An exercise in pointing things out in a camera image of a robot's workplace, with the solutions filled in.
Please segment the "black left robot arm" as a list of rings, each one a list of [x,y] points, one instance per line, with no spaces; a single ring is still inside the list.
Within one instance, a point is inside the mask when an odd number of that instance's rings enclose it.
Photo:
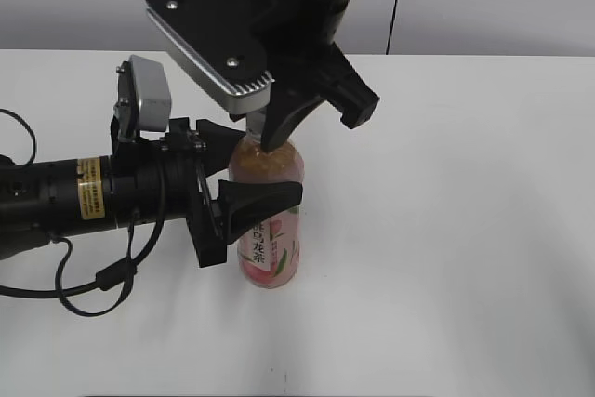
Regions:
[[[223,264],[227,248],[264,220],[300,204],[295,181],[222,180],[213,199],[207,178],[227,169],[244,132],[187,117],[158,140],[114,143],[111,155],[1,169],[1,255],[74,236],[185,219],[200,267]]]

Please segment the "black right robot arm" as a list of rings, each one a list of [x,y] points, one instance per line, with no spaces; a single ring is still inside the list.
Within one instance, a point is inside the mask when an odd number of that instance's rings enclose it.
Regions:
[[[258,43],[274,80],[261,146],[281,147],[320,104],[330,103],[342,124],[367,122],[378,94],[362,79],[335,42],[350,0],[201,0],[197,31],[205,36],[207,59],[217,65],[246,59],[246,42]]]

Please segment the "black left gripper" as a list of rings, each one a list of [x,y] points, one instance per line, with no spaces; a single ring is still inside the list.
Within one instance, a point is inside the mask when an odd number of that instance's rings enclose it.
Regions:
[[[218,199],[211,198],[206,180],[226,170],[242,130],[209,120],[190,126],[190,119],[168,121],[165,135],[147,140],[138,133],[129,142],[118,141],[111,121],[112,192],[109,209],[117,222],[130,229],[153,223],[149,240],[129,263],[137,267],[157,245],[164,224],[182,218],[201,268],[227,262],[228,245],[251,228],[300,205],[302,184],[239,183],[221,180]]]

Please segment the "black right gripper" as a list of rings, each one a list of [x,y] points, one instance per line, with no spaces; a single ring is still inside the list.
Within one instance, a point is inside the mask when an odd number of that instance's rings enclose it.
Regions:
[[[267,54],[273,77],[260,145],[283,146],[324,101],[355,128],[370,119],[378,95],[350,65],[334,38],[350,0],[249,0],[249,31]]]

